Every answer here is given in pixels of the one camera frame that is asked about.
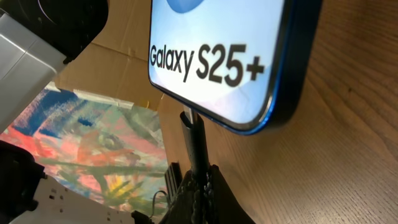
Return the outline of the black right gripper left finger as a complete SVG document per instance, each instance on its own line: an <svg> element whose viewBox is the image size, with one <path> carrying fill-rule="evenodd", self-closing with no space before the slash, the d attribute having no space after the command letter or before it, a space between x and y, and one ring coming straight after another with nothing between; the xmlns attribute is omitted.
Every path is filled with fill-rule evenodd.
<svg viewBox="0 0 398 224"><path fill-rule="evenodd" d="M186 172L171 207L159 223L202 223L201 190L191 170Z"/></svg>

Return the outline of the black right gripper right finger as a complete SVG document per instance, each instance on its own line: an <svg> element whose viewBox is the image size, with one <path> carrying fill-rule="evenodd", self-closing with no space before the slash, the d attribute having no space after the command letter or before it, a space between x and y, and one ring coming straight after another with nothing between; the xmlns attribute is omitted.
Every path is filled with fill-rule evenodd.
<svg viewBox="0 0 398 224"><path fill-rule="evenodd" d="M214 224L255 224L240 206L218 166L210 166L204 186L205 220Z"/></svg>

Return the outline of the blue Samsung Galaxy smartphone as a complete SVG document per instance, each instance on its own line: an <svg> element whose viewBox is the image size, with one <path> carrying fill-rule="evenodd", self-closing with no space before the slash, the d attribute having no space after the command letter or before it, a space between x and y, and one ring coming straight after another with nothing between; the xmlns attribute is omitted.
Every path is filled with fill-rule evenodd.
<svg viewBox="0 0 398 224"><path fill-rule="evenodd" d="M298 106L322 0L152 0L150 83L241 135Z"/></svg>

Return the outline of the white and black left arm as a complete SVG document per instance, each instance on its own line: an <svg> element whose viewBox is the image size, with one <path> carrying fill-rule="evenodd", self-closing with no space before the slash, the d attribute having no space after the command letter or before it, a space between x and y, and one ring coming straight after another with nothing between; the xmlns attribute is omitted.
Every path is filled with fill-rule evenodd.
<svg viewBox="0 0 398 224"><path fill-rule="evenodd" d="M150 223L83 196L37 155L87 101L48 86L103 30L107 1L1 2L1 222Z"/></svg>

